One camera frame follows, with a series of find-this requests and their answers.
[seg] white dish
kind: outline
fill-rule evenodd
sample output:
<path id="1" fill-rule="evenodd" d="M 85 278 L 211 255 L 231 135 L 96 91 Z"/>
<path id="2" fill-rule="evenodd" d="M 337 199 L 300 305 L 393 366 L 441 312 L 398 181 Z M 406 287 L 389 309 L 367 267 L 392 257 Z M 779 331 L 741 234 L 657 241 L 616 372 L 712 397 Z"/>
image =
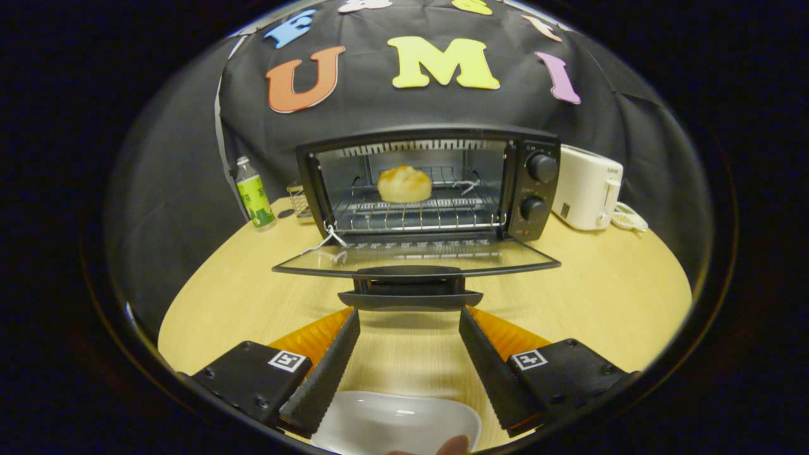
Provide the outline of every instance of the white dish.
<path id="1" fill-rule="evenodd" d="M 481 436 L 481 417 L 463 403 L 356 391 L 335 393 L 311 442 L 342 455 L 434 455 L 458 435 L 470 451 Z"/>

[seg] white toaster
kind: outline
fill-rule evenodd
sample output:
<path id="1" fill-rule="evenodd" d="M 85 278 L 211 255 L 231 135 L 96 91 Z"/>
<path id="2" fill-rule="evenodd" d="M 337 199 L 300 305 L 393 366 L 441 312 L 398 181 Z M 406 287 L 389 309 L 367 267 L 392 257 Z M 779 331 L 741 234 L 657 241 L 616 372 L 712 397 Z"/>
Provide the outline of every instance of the white toaster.
<path id="1" fill-rule="evenodd" d="M 621 191 L 624 167 L 609 158 L 561 145 L 559 180 L 551 210 L 583 231 L 606 229 Z"/>

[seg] finger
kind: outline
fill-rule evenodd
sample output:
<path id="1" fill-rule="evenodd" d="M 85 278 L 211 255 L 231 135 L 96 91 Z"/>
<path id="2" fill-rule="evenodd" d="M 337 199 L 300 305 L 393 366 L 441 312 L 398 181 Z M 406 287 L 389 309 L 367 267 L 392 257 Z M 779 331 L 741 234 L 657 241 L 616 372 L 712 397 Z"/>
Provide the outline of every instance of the finger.
<path id="1" fill-rule="evenodd" d="M 450 438 L 435 455 L 467 455 L 469 450 L 469 438 L 466 435 Z"/>

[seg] screw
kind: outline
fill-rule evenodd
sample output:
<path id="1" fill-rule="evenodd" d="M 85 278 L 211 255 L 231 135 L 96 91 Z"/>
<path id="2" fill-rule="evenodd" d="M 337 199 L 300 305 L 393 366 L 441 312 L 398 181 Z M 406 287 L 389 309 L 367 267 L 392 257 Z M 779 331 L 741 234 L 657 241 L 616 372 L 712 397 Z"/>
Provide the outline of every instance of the screw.
<path id="1" fill-rule="evenodd" d="M 264 398 L 262 396 L 256 395 L 256 398 L 253 400 L 253 402 L 256 403 L 256 406 L 258 406 L 260 408 L 264 408 L 264 409 L 269 408 L 269 402 L 267 401 L 266 398 Z"/>

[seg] oven door handle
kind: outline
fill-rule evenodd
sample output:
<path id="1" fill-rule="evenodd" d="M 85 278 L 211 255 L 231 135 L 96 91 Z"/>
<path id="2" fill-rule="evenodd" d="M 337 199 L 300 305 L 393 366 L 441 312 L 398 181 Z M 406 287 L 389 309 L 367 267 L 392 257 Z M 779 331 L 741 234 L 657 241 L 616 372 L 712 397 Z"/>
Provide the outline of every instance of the oven door handle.
<path id="1" fill-rule="evenodd" d="M 461 269 L 445 266 L 384 266 L 352 274 L 354 290 L 340 300 L 366 311 L 460 311 L 475 306 L 480 292 L 465 289 Z"/>

